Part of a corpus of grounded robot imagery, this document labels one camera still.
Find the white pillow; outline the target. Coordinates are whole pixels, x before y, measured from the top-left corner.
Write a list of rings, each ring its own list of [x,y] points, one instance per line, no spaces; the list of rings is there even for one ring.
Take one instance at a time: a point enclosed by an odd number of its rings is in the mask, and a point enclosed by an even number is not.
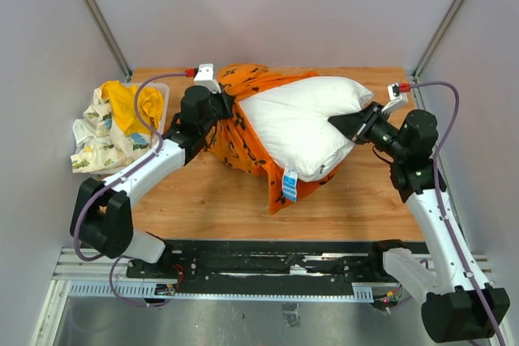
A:
[[[317,182],[353,150],[328,119],[359,112],[374,94],[355,80],[314,76],[259,92],[239,102],[252,130],[282,169]]]

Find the orange black-patterned plush pillowcase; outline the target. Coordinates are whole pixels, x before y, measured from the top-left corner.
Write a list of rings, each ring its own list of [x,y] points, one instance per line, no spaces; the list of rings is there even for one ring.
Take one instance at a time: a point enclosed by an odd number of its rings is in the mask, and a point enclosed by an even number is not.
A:
[[[289,201],[282,194],[281,182],[284,169],[269,156],[252,130],[239,102],[259,92],[314,76],[321,75],[315,72],[282,75],[269,70],[266,66],[253,63],[229,65],[221,69],[218,74],[223,90],[234,98],[234,113],[232,118],[217,124],[215,136],[208,150],[230,168],[242,170],[253,176],[265,176],[268,179],[268,210],[272,214],[294,202]],[[328,183],[336,174],[340,164],[317,182],[304,182],[298,179],[298,200]]]

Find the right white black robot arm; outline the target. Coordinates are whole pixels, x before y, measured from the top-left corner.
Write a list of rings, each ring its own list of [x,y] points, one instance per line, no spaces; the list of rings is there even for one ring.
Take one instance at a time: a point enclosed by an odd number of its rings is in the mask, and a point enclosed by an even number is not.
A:
[[[491,286],[457,225],[432,159],[438,139],[435,116],[414,109],[396,128],[382,106],[371,103],[328,120],[348,140],[371,143],[392,158],[392,185],[418,222],[434,264],[426,269],[399,240],[378,241],[367,261],[369,275],[378,281],[396,279],[420,305],[426,332],[438,344],[497,335],[510,299],[504,288]]]

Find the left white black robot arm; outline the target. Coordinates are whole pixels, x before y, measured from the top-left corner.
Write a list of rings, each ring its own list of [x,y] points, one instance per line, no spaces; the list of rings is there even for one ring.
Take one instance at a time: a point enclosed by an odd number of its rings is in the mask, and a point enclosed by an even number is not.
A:
[[[89,178],[79,186],[70,233],[76,255],[85,262],[81,245],[97,251],[97,258],[134,258],[145,262],[155,277],[174,267],[169,247],[159,237],[133,225],[132,209],[169,174],[188,164],[207,145],[216,124],[233,116],[234,98],[224,91],[189,87],[180,111],[165,135],[138,160],[103,181]]]

